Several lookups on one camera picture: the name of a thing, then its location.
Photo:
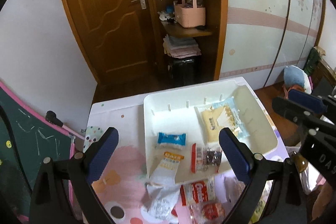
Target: white bin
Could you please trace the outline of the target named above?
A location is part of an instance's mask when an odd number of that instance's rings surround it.
[[[250,134],[250,137],[241,141],[246,143],[253,153],[258,152],[265,155],[273,151],[278,144],[277,137],[263,110],[246,85],[238,85],[235,80],[221,80],[204,85],[168,90],[150,94],[143,102],[148,177],[157,167],[165,151],[184,156],[175,177],[176,184],[197,181],[215,175],[215,167],[196,174],[190,170],[192,144],[206,146],[206,142],[204,142],[206,132],[196,107],[220,102],[230,96],[234,96],[235,104],[240,111],[239,117]],[[186,133],[186,148],[184,150],[156,149],[159,132]],[[230,168],[226,157],[223,157],[219,173]]]

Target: green chalkboard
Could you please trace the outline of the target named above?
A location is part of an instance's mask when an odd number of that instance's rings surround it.
[[[20,160],[33,189],[40,165],[45,157],[66,160],[73,139],[50,125],[25,106],[0,82],[0,106],[10,122]],[[16,162],[5,118],[0,117],[0,191],[19,215],[29,215],[30,195]]]

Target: pink basket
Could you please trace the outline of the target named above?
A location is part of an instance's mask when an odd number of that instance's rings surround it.
[[[178,23],[184,28],[193,28],[199,25],[205,25],[205,8],[198,8],[197,1],[193,0],[192,8],[184,8],[185,1],[177,4],[175,8],[175,16]]]

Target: metal bolt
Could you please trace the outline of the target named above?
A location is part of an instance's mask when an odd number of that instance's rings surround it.
[[[286,158],[286,162],[287,162],[288,164],[290,164],[290,165],[293,164],[293,161],[292,161],[291,159],[289,159],[289,158]]]
[[[83,153],[82,152],[77,152],[74,157],[75,157],[76,160],[81,159],[83,157]]]
[[[316,130],[311,128],[311,129],[308,130],[308,133],[312,136],[315,136],[316,135]]]
[[[51,161],[51,158],[50,157],[46,157],[46,158],[44,158],[43,163],[44,164],[48,164],[50,161]]]
[[[260,154],[260,153],[255,153],[255,154],[254,154],[254,158],[255,158],[256,160],[262,160],[262,159],[263,159],[263,156],[262,156],[262,154]]]

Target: stack of folded cloth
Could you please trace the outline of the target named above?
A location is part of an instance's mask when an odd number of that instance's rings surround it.
[[[165,54],[168,54],[171,57],[185,58],[201,55],[201,50],[199,49],[197,42],[193,38],[177,38],[166,35],[163,41]]]

